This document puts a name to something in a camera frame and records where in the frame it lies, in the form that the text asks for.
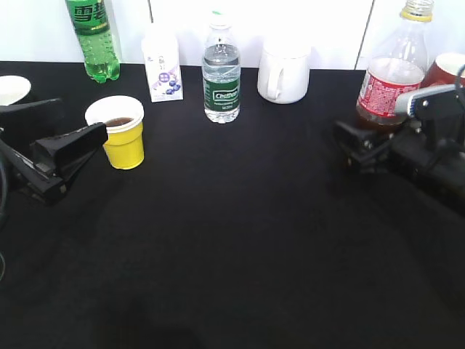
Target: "yellow bottle cap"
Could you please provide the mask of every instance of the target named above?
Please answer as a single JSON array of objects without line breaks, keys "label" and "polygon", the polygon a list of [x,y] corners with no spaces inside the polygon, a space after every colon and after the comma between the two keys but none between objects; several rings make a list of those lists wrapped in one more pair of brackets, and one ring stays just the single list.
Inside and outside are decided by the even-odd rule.
[{"label": "yellow bottle cap", "polygon": [[433,0],[407,0],[400,16],[406,20],[431,22],[433,20]]}]

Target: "green bottle label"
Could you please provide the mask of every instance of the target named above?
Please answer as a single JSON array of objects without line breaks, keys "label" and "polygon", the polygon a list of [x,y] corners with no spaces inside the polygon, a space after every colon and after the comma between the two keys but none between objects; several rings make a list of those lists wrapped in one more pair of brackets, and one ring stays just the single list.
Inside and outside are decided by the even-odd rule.
[{"label": "green bottle label", "polygon": [[110,25],[103,0],[67,0],[68,11],[78,35],[95,35],[106,32]]},{"label": "green bottle label", "polygon": [[211,111],[231,111],[239,106],[240,79],[218,84],[203,80],[205,107]]}]

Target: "water bottle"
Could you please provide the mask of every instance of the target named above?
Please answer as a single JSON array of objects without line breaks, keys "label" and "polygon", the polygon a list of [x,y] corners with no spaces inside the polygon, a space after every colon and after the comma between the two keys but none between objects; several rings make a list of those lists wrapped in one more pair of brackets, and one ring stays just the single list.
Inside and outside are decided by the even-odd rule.
[{"label": "water bottle", "polygon": [[119,77],[104,0],[66,0],[74,30],[84,53],[87,75],[103,84]]},{"label": "water bottle", "polygon": [[240,54],[227,16],[213,11],[203,55],[205,114],[213,122],[234,121],[240,108]]}]

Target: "brown liquid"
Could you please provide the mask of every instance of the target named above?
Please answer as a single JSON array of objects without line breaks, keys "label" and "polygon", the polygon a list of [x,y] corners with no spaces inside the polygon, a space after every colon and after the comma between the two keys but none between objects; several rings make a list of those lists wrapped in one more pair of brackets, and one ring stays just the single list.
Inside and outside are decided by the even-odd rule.
[{"label": "brown liquid", "polygon": [[358,103],[356,105],[356,110],[357,126],[361,129],[374,129],[380,133],[393,133],[400,128],[403,121],[398,118],[383,119],[372,115],[363,109]]},{"label": "brown liquid", "polygon": [[112,119],[107,122],[105,122],[105,125],[107,127],[117,127],[117,126],[123,126],[131,122],[131,118],[117,118],[117,119]]}]

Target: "red cup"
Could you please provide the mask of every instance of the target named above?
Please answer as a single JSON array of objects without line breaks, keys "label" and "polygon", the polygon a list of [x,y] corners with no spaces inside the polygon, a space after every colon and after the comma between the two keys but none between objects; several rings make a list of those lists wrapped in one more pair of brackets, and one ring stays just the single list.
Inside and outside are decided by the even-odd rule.
[{"label": "red cup", "polygon": [[[465,65],[465,55],[460,53],[443,53],[437,56],[420,87],[454,84],[458,70]],[[465,73],[461,83],[465,86]]]}]

